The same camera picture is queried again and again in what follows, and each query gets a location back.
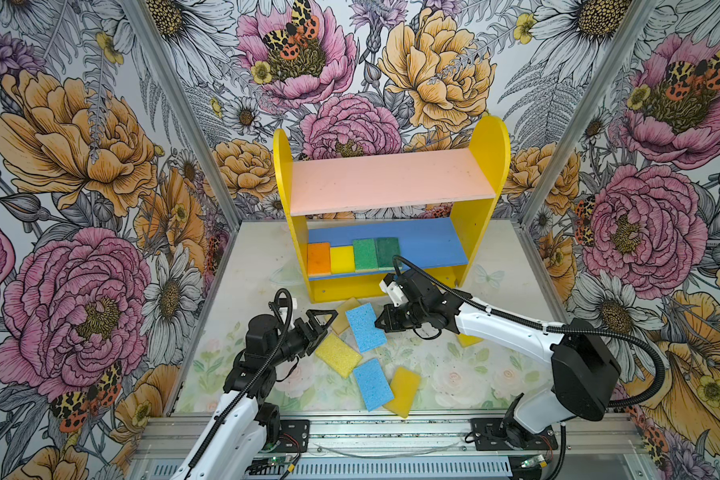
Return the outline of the orange sponge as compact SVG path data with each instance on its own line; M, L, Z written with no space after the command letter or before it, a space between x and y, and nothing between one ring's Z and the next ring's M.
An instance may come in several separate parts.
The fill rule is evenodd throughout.
M331 246L329 243L307 245L307 275L309 278L325 277L332 273Z

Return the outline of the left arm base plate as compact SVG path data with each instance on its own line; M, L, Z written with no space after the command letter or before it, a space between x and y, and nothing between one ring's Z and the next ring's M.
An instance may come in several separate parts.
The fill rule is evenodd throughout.
M274 443L266 444L263 453L305 453L310 440L309 420L285 419L281 421L279 437Z

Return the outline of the light green sponge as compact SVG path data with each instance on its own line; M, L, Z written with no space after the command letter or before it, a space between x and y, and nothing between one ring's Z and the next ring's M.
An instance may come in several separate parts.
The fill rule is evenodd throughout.
M356 272L371 272L379 269L374 239L354 240L353 252Z

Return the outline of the light blue sponge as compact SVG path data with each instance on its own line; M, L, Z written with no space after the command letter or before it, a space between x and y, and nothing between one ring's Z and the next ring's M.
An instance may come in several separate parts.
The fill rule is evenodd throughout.
M371 304L362 304L346 312L349 326L360 353L366 353L387 343L384 331L375 326L377 316Z

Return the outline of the bright yellow sponge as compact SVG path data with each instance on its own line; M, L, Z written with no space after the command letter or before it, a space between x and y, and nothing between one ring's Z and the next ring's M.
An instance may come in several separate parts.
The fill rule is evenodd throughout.
M355 254L351 245L330 248L330 269L332 275L354 273Z

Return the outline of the pale yellow sponge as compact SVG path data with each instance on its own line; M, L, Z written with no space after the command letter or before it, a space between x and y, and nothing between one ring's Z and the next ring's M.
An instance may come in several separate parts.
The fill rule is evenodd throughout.
M350 298L336 307L338 316L331 325L331 328L336 335L341 335L350 328L347 312L360 306L361 303L356 298Z

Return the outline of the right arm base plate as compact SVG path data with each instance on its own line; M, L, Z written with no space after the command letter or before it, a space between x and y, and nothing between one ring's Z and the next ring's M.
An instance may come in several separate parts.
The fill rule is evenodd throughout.
M557 450L558 442L548 426L540 434L531 434L515 424L507 426L497 417L480 417L470 420L470 430L464 441L477 451Z

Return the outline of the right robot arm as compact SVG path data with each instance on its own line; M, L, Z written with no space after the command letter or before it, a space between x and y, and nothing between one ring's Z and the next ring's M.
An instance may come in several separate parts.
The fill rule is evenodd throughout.
M610 408L620 367L592 328L506 312L412 269L385 275L379 288L389 303L375 325L388 333L428 324L494 342L548 368L551 384L521 394L505 414L505 430L538 434L574 418L600 421Z

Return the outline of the blue porous sponge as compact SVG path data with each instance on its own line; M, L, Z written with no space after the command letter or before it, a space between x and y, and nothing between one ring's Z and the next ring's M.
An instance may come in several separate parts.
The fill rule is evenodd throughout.
M365 408L374 411L394 399L394 393L378 359L370 359L353 370Z

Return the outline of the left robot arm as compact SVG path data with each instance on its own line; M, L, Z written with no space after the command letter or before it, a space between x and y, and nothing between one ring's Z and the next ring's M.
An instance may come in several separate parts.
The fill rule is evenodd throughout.
M174 479L241 479L259 452L279 441L279 407L267 401L277 366L314 353L338 317L335 310L309 309L306 320L291 314L282 320L280 313L249 321L217 408Z

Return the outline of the dark green sponge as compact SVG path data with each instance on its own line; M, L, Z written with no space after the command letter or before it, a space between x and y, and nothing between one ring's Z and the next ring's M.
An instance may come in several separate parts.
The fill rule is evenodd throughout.
M381 237L375 239L377 265L380 271L394 269L394 257L400 255L399 239L396 237Z

